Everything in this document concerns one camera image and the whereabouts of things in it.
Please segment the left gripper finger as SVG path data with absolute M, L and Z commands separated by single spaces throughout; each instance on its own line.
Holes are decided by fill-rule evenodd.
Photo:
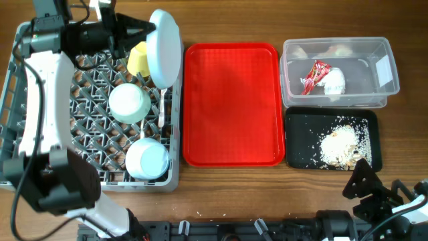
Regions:
M 128 30 L 141 30 L 152 32 L 156 29 L 156 25 L 149 21 L 136 19 L 121 13 L 116 14 L 117 26 L 123 31 Z
M 122 57 L 126 55 L 133 47 L 138 45 L 140 42 L 145 42 L 146 37 L 149 34 L 147 31 L 138 31 L 136 33 L 125 33 L 122 38 Z

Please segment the yellow plastic cup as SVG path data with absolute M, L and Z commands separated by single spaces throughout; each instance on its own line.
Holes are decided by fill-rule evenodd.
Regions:
M 150 76 L 146 42 L 140 42 L 131 49 L 127 70 L 133 76 L 137 76 L 137 74 L 140 74 L 142 77 Z

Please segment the large light blue plate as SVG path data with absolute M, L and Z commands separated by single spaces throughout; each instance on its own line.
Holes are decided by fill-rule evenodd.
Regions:
M 181 69 L 182 48 L 179 27 L 173 16 L 157 9 L 149 20 L 156 29 L 146 37 L 150 77 L 159 89 L 171 87 Z

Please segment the rice food leftovers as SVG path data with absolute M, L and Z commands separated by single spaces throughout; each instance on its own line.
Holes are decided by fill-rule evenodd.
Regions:
M 325 116 L 330 119 L 320 131 L 310 129 L 315 143 L 309 145 L 309 163 L 319 169 L 352 171 L 360 159 L 372 164 L 368 120 L 354 116 Z

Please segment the light green bowl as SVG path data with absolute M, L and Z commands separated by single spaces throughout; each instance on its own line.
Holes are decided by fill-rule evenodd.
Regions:
M 112 116 L 119 122 L 133 124 L 141 121 L 149 113 L 151 99 L 141 87 L 120 84 L 109 95 L 108 105 Z

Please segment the white plastic fork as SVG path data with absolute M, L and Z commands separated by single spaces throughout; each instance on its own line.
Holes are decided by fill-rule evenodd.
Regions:
M 160 102 L 159 102 L 159 117 L 158 117 L 158 127 L 162 128 L 165 125 L 165 94 L 167 93 L 167 88 L 160 91 Z

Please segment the white plastic spoon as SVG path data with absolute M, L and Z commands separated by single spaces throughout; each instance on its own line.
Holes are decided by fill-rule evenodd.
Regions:
M 141 139 L 145 138 L 144 126 L 145 126 L 145 120 L 141 120 L 141 122 L 140 122 L 140 138 Z

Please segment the white napkin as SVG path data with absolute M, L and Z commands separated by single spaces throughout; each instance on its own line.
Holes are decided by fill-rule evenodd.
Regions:
M 331 71 L 316 86 L 324 88 L 325 95 L 344 94 L 345 79 L 339 68 L 332 68 Z

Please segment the small light blue bowl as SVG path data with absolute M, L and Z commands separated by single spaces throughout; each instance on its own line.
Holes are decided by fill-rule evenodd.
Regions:
M 137 140 L 126 152 L 126 170 L 135 179 L 157 179 L 167 171 L 169 164 L 167 148 L 152 138 Z

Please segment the red snack wrapper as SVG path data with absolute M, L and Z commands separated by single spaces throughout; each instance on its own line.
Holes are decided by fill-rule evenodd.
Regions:
M 301 78 L 300 81 L 304 85 L 302 95 L 308 95 L 315 85 L 319 83 L 332 69 L 330 64 L 316 60 L 309 73 L 305 78 Z

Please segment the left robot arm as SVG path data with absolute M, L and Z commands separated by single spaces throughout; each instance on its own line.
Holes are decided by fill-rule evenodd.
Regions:
M 127 208 L 102 193 L 94 166 L 79 156 L 70 126 L 71 83 L 77 57 L 98 52 L 123 58 L 155 30 L 155 24 L 99 6 L 100 20 L 73 21 L 66 1 L 35 1 L 36 16 L 13 48 L 25 68 L 27 109 L 18 156 L 3 175 L 36 212 L 79 220 L 107 240 L 148 240 L 149 233 Z

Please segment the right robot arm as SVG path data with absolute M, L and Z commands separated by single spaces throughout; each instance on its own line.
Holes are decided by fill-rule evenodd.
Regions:
M 427 180 L 409 190 L 397 179 L 388 189 L 366 159 L 356 162 L 342 195 L 360 199 L 352 209 L 353 214 L 370 224 L 370 228 L 359 236 L 348 212 L 318 211 L 311 225 L 310 236 L 314 240 L 399 240 L 406 237 L 414 225 L 427 222 Z

